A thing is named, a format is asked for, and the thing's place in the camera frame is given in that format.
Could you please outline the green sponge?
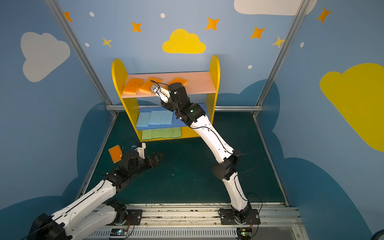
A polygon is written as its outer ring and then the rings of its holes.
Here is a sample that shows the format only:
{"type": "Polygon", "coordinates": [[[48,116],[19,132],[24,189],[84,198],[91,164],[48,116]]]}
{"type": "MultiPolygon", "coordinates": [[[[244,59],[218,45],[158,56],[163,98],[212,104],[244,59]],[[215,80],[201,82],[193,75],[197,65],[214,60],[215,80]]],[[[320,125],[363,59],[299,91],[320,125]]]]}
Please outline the green sponge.
{"type": "Polygon", "coordinates": [[[173,137],[172,128],[162,129],[162,139],[171,139],[173,137]]]}
{"type": "Polygon", "coordinates": [[[182,130],[181,128],[171,128],[171,134],[173,139],[181,138],[182,130]]]}
{"type": "Polygon", "coordinates": [[[143,130],[142,131],[142,141],[147,141],[152,139],[152,130],[143,130]]]}
{"type": "Polygon", "coordinates": [[[152,139],[162,139],[162,129],[152,130],[152,139]]]}

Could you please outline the blue sponge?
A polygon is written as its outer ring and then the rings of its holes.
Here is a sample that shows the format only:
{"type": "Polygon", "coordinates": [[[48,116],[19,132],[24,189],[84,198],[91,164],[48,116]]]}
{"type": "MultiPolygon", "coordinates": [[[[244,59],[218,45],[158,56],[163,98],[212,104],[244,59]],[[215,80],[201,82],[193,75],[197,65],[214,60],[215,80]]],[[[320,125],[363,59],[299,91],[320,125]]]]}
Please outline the blue sponge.
{"type": "Polygon", "coordinates": [[[161,124],[162,111],[151,111],[149,126],[155,126],[161,124]]]}
{"type": "Polygon", "coordinates": [[[173,122],[173,112],[161,111],[160,125],[171,125],[173,122]]]}
{"type": "Polygon", "coordinates": [[[151,118],[151,112],[140,112],[136,127],[147,128],[149,126],[150,118],[151,118]]]}

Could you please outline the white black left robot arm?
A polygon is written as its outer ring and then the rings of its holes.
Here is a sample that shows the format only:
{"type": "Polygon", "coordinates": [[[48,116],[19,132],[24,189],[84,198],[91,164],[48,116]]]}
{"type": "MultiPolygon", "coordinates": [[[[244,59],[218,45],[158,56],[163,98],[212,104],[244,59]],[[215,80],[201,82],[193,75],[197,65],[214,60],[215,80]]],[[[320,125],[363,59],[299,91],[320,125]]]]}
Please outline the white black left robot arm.
{"type": "Polygon", "coordinates": [[[32,223],[27,240],[82,240],[99,228],[124,224],[127,207],[113,197],[126,188],[133,177],[158,166],[163,153],[142,158],[137,150],[124,154],[120,163],[93,189],[52,215],[41,214],[32,223]]]}

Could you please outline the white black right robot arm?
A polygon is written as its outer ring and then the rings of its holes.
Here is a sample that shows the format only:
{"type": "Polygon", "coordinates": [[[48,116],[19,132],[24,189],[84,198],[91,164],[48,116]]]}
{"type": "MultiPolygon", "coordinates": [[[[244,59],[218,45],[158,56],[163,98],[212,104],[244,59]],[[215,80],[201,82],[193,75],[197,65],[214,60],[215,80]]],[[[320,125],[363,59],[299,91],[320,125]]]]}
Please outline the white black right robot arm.
{"type": "Polygon", "coordinates": [[[153,92],[161,99],[163,108],[174,112],[177,119],[194,130],[214,154],[218,163],[212,167],[212,171],[219,180],[223,181],[227,189],[235,219],[240,224],[245,223],[252,206],[239,180],[237,164],[240,160],[240,152],[236,152],[220,136],[204,109],[190,101],[181,83],[168,85],[166,89],[160,84],[155,84],[153,92]]]}

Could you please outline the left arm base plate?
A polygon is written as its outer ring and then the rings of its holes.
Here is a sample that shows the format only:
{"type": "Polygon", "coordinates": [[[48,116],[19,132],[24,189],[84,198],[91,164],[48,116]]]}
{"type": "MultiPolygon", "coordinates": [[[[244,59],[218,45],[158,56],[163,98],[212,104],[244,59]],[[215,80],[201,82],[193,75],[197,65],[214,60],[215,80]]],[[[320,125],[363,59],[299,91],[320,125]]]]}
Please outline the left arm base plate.
{"type": "Polygon", "coordinates": [[[142,210],[120,210],[114,222],[117,226],[128,226],[129,224],[138,226],[142,219],[142,210]]]}

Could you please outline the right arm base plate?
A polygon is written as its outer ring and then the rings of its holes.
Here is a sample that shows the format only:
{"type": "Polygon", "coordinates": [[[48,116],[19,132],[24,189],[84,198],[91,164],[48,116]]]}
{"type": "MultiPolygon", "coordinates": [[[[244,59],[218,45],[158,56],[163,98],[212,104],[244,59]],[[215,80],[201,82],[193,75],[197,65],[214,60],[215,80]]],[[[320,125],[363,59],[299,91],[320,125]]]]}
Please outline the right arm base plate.
{"type": "Polygon", "coordinates": [[[222,225],[259,225],[261,223],[257,209],[251,209],[248,213],[240,213],[234,209],[218,210],[222,225]]]}

